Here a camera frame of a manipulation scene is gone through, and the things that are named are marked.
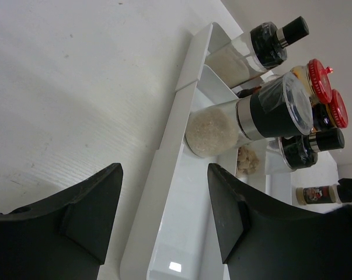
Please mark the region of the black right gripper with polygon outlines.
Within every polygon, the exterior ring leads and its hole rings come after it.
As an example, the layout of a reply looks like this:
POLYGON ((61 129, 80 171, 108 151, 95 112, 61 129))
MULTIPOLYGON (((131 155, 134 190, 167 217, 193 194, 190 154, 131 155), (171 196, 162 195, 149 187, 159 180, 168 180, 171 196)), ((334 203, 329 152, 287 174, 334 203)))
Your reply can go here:
POLYGON ((337 193, 342 203, 352 203, 352 178, 338 181, 337 193))

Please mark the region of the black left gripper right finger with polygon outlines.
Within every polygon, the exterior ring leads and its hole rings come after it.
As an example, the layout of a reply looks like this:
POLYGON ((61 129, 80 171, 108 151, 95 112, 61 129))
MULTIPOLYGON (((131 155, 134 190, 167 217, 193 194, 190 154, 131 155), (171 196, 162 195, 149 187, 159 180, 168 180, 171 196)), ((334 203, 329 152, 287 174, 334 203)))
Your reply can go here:
POLYGON ((352 279, 352 205, 327 213, 297 208, 216 163, 207 177, 231 279, 352 279))

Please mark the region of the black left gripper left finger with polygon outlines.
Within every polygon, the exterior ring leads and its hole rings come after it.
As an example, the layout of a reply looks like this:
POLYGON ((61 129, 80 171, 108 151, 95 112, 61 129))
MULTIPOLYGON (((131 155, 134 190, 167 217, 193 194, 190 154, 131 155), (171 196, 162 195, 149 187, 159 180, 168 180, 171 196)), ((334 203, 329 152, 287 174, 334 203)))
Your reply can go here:
POLYGON ((47 198, 0 213, 0 279, 96 279, 123 181, 113 163, 47 198))

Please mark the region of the small black cap spice bottle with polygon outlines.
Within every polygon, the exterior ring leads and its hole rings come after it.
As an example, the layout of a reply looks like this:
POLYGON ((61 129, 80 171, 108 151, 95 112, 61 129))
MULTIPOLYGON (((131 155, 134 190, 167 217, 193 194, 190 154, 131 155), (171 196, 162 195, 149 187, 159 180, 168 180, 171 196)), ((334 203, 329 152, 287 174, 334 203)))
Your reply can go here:
POLYGON ((301 205, 313 204, 341 204, 342 201, 337 192, 337 184, 321 187, 297 188, 295 195, 301 205))

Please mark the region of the black knob pepper grinder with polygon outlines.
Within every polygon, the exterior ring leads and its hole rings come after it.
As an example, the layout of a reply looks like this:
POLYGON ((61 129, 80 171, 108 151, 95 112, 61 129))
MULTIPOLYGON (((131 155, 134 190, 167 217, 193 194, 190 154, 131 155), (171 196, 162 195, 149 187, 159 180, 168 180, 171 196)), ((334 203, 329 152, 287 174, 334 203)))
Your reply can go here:
POLYGON ((291 173, 309 168, 317 163, 319 153, 344 146, 344 135, 339 128, 244 145, 238 149, 236 177, 291 173))

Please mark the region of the clear cap salt grinder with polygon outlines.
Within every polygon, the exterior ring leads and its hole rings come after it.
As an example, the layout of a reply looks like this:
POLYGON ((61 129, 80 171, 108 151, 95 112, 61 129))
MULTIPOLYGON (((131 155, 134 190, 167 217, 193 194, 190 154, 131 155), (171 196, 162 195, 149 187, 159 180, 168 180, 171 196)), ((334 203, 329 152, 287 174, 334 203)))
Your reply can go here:
POLYGON ((309 135, 312 127, 308 93, 287 72, 244 98, 192 113, 185 137, 193 153, 208 158, 266 138, 309 135))

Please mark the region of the red lid dark sauce jar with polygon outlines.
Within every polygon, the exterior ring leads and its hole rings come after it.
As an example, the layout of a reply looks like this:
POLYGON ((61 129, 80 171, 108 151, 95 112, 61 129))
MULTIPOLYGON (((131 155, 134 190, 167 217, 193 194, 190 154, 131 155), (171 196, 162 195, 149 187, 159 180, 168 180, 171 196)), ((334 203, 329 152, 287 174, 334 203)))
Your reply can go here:
POLYGON ((332 100, 332 87, 328 75, 333 73, 318 59, 311 59, 306 65, 298 65, 291 72, 302 82, 309 95, 311 105, 328 104, 332 100))

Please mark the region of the black knob cream grinder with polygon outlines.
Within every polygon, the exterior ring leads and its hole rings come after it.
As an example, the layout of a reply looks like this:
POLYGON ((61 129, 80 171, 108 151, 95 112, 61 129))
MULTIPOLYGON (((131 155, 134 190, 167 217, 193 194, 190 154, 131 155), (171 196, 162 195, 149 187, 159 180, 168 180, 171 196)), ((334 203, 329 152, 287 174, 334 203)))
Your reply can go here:
POLYGON ((232 89, 281 65, 287 60, 286 48, 307 35, 302 16, 281 28, 265 22, 211 52, 205 64, 232 89))

